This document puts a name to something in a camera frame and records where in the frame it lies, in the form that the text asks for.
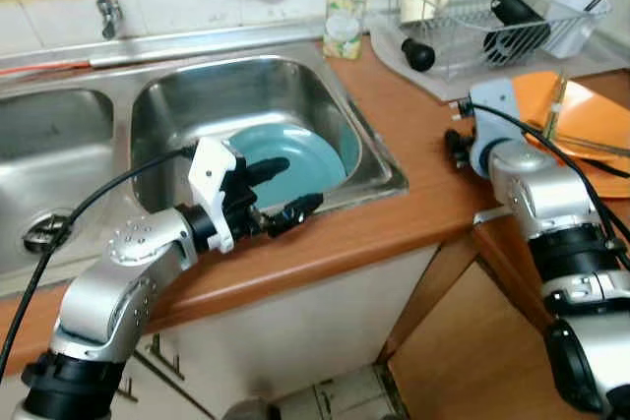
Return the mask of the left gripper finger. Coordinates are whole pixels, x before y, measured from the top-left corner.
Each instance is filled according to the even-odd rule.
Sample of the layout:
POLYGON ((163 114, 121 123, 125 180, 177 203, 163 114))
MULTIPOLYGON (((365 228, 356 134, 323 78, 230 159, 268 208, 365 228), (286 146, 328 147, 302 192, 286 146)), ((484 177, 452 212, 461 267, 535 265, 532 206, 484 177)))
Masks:
POLYGON ((288 168, 289 160, 286 156, 270 156, 270 158, 257 160, 246 167, 246 185, 248 187, 265 185, 288 168))
POLYGON ((306 194, 284 205, 279 212, 267 214, 266 235, 280 236, 301 225, 324 204, 324 200, 323 194, 306 194))

